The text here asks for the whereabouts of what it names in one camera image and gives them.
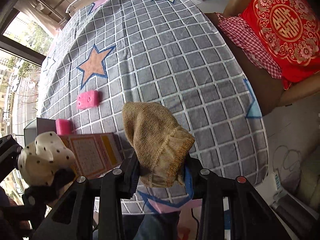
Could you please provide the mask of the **red yellow cardboard box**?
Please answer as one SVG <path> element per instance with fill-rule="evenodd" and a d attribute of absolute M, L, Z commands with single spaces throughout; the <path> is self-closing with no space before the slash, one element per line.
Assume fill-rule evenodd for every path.
<path fill-rule="evenodd" d="M 88 179 L 103 176 L 124 159 L 113 133 L 70 134 L 60 138 L 75 155 L 73 170 Z"/>

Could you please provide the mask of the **white polka dot scrunchie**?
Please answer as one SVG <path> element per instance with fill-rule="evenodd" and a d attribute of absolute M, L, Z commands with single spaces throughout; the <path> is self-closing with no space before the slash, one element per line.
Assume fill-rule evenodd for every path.
<path fill-rule="evenodd" d="M 29 186 L 50 186 L 55 173 L 71 167 L 74 153 L 53 131 L 38 135 L 18 156 L 18 170 Z"/>

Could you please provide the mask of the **white power strip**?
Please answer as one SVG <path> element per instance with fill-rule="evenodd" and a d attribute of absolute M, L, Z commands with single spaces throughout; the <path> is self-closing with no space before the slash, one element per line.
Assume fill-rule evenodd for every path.
<path fill-rule="evenodd" d="M 276 191 L 273 195 L 273 200 L 277 202 L 280 198 L 284 197 L 287 194 L 287 191 L 282 187 L 278 169 L 272 172 L 271 178 Z"/>

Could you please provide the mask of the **grey checked star tablecloth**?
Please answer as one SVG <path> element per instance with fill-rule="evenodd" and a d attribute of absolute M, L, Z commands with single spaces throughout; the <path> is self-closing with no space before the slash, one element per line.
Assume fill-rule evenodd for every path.
<path fill-rule="evenodd" d="M 99 92 L 78 110 L 77 96 Z M 119 152 L 124 103 L 157 102 L 195 138 L 190 155 L 219 176 L 260 184 L 268 143 L 245 74 L 220 33 L 190 0 L 107 0 L 75 13 L 42 65 L 38 115 L 69 119 L 75 133 L 112 132 Z"/>

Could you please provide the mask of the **beige knitted sock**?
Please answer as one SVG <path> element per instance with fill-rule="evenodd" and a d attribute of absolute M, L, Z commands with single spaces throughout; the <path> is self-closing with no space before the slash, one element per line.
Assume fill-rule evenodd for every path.
<path fill-rule="evenodd" d="M 184 161 L 195 138 L 159 103 L 127 102 L 122 117 L 140 163 L 141 182 L 146 187 L 183 186 Z"/>

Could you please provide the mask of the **red embroidered cushion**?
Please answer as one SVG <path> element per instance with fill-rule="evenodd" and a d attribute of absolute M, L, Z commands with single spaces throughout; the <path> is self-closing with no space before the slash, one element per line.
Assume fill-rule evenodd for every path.
<path fill-rule="evenodd" d="M 240 16 L 279 65 L 284 89 L 319 72 L 319 19 L 306 0 L 251 0 Z"/>

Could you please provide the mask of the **red white checked cloth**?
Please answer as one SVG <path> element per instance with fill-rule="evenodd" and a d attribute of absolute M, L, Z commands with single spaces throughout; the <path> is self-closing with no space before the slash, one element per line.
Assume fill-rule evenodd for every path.
<path fill-rule="evenodd" d="M 267 52 L 253 29 L 240 16 L 225 17 L 217 14 L 218 27 L 239 48 L 249 61 L 259 69 L 264 69 L 273 78 L 281 79 L 281 68 Z"/>

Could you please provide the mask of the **brown wooden chair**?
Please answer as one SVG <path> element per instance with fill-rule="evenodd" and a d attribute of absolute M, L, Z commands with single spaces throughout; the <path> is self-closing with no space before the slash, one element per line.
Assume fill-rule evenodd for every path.
<path fill-rule="evenodd" d="M 251 0 L 229 0 L 223 11 L 225 18 L 238 16 Z M 319 93 L 319 73 L 303 80 L 288 90 L 283 89 L 280 80 L 272 78 L 264 69 L 257 68 L 222 30 L 219 30 L 224 41 L 235 56 L 238 64 L 248 78 L 263 116 L 271 113 L 276 107 L 286 106 L 308 96 Z"/>

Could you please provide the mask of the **pink sponge block near box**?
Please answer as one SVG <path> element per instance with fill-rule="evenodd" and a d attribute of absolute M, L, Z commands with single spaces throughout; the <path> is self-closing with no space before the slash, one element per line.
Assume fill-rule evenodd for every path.
<path fill-rule="evenodd" d="M 72 134 L 72 122 L 66 119 L 55 120 L 57 135 L 69 135 Z"/>

